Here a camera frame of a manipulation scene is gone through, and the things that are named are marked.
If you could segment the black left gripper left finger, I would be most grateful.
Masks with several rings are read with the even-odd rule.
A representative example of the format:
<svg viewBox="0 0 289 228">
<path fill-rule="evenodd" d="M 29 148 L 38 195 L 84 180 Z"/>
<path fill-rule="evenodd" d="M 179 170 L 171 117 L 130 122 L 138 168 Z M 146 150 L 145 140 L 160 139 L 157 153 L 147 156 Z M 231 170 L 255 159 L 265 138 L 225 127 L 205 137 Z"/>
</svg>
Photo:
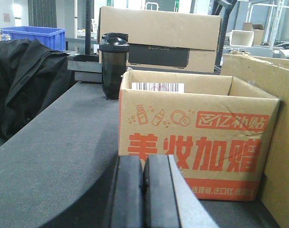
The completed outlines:
<svg viewBox="0 0 289 228">
<path fill-rule="evenodd" d="M 111 197 L 109 228 L 143 228 L 143 171 L 137 156 L 119 157 Z"/>
</svg>

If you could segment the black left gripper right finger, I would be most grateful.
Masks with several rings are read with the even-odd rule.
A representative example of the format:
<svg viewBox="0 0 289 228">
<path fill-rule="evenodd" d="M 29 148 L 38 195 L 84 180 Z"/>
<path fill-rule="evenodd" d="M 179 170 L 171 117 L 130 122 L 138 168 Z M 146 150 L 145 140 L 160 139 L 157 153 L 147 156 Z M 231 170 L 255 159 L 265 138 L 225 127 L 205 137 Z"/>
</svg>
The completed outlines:
<svg viewBox="0 0 289 228">
<path fill-rule="evenodd" d="M 150 155 L 144 167 L 146 228 L 217 228 L 172 155 Z"/>
</svg>

